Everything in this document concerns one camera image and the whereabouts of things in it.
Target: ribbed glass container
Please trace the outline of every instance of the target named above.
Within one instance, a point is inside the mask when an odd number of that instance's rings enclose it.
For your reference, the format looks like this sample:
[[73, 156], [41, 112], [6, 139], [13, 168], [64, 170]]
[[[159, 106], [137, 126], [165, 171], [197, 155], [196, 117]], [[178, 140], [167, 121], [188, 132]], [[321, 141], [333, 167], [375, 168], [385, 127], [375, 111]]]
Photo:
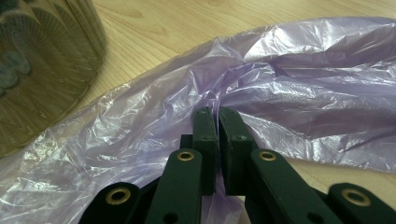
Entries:
[[105, 48], [91, 0], [0, 1], [0, 157], [78, 102]]

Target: mounting hole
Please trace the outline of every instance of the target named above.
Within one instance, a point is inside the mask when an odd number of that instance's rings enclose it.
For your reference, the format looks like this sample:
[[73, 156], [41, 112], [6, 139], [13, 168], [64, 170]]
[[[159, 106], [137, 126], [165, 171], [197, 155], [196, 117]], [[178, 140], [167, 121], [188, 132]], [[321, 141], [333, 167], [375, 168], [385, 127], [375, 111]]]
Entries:
[[369, 197], [356, 189], [343, 189], [341, 193], [347, 201], [357, 206], [366, 207], [371, 204]]
[[259, 157], [264, 161], [274, 161], [276, 160], [276, 155], [272, 152], [260, 152]]
[[106, 196], [106, 202], [111, 205], [125, 203], [131, 197], [131, 191], [127, 188], [116, 188], [111, 190]]
[[311, 221], [312, 223], [324, 223], [324, 219], [321, 215], [316, 214], [316, 213], [308, 213], [308, 215], [306, 215], [309, 219], [309, 221]]
[[177, 223], [177, 221], [178, 221], [178, 215], [176, 213], [168, 213], [165, 216], [163, 216], [163, 222], [166, 224]]
[[194, 159], [194, 154], [188, 151], [184, 151], [178, 153], [177, 158], [181, 161], [191, 161], [192, 159]]

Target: translucent plastic sheet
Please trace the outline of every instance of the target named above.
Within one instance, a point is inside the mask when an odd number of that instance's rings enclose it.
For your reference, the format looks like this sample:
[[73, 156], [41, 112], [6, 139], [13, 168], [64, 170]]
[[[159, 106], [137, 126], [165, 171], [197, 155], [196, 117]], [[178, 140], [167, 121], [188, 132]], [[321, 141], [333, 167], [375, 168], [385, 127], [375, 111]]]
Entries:
[[[114, 182], [162, 173], [201, 106], [241, 112], [261, 147], [396, 172], [396, 28], [384, 18], [298, 21], [217, 38], [117, 87], [1, 160], [1, 223], [77, 223]], [[241, 203], [205, 198], [204, 223]]]

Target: plastic bag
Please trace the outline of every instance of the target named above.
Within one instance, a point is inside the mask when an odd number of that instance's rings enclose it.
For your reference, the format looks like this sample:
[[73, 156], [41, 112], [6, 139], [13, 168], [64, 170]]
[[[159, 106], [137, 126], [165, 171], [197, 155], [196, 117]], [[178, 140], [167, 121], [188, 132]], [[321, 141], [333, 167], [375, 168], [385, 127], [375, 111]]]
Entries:
[[[297, 21], [214, 39], [44, 131], [1, 160], [2, 223], [77, 223], [103, 187], [161, 175], [201, 106], [241, 112], [260, 147], [396, 171], [396, 21]], [[205, 223], [241, 203], [204, 200]]]

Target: wood grain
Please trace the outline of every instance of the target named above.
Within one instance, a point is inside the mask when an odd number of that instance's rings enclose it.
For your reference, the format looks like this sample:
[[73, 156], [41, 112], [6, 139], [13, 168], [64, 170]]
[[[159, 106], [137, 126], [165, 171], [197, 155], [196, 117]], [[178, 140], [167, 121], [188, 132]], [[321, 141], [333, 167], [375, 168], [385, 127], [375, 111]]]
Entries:
[[[76, 108], [156, 65], [220, 35], [318, 17], [396, 18], [394, 0], [92, 0], [106, 30], [107, 55], [98, 78]], [[396, 209], [396, 175], [291, 161], [313, 187], [361, 185]]]

